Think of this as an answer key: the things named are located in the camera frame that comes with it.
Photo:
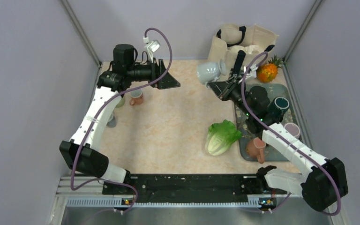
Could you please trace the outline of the grey blue mug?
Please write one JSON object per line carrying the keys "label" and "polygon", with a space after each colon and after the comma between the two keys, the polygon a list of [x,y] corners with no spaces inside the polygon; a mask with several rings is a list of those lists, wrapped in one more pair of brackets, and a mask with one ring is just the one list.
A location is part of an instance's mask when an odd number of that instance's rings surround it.
{"label": "grey blue mug", "polygon": [[116,117],[115,117],[113,112],[111,113],[106,126],[109,127],[109,128],[114,128],[114,127],[117,126],[117,120],[116,120]]}

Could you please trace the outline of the light green mug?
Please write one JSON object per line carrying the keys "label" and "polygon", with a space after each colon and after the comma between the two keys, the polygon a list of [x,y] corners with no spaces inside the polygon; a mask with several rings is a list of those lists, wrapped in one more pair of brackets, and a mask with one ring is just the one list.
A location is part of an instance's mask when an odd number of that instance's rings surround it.
{"label": "light green mug", "polygon": [[125,97],[122,97],[121,100],[118,102],[115,108],[120,108],[125,104],[126,100]]}

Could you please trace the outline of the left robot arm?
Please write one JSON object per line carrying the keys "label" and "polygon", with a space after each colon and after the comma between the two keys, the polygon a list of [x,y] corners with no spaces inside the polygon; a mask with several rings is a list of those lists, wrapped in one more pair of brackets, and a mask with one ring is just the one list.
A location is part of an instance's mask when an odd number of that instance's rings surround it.
{"label": "left robot arm", "polygon": [[168,73],[163,60],[153,57],[159,46],[156,40],[145,46],[149,60],[144,64],[135,60],[137,51],[132,45],[115,46],[113,61],[99,76],[94,97],[79,128],[70,140],[62,141],[59,146],[73,173],[113,181],[114,188],[121,194],[130,191],[132,182],[126,178],[128,171],[110,163],[108,157],[99,152],[99,147],[115,107],[127,90],[133,91],[132,82],[147,81],[159,90],[180,87],[180,83]]}

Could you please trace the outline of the white grey mug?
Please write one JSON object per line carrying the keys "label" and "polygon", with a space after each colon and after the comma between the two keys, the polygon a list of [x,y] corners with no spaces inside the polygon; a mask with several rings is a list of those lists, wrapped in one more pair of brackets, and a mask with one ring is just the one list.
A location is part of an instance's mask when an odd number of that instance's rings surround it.
{"label": "white grey mug", "polygon": [[225,74],[225,62],[205,62],[196,67],[197,78],[202,85],[216,81],[221,75]]}

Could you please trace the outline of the dark teal mug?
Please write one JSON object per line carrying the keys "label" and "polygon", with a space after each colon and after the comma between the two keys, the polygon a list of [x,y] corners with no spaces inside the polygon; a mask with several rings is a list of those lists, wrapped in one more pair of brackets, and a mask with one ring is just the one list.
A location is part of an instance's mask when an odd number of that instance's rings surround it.
{"label": "dark teal mug", "polygon": [[290,103],[285,97],[276,97],[272,100],[272,102],[268,106],[268,113],[278,120],[282,122],[285,113],[288,111],[290,107]]}

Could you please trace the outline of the pink mug small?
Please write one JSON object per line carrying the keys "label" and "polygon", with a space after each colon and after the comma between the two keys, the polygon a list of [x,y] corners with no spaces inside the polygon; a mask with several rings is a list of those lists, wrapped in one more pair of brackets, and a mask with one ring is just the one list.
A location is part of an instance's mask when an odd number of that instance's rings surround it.
{"label": "pink mug small", "polygon": [[144,102],[142,89],[137,89],[137,90],[131,91],[130,97],[131,97],[131,99],[129,101],[129,104],[131,106],[140,105]]}

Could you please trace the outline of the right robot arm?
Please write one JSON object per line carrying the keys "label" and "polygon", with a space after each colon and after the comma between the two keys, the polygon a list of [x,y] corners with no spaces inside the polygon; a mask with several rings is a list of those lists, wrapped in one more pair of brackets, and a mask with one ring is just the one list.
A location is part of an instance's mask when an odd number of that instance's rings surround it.
{"label": "right robot arm", "polygon": [[299,169],[299,173],[290,173],[274,166],[261,168],[259,173],[263,176],[256,180],[260,192],[281,189],[301,196],[308,206],[322,213],[336,204],[337,209],[328,212],[328,216],[340,213],[341,198],[348,194],[344,163],[337,157],[324,157],[290,134],[281,124],[285,105],[270,100],[264,87],[247,87],[241,79],[231,78],[206,85],[220,100],[230,100],[241,109],[247,116],[249,131]]}

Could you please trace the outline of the pink mug large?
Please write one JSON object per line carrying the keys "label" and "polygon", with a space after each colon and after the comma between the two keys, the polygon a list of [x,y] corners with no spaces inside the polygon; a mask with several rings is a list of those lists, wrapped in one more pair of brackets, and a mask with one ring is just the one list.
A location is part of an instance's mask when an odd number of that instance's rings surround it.
{"label": "pink mug large", "polygon": [[256,137],[248,142],[246,145],[246,152],[250,157],[256,158],[260,164],[263,164],[265,162],[265,148],[266,143],[260,138]]}

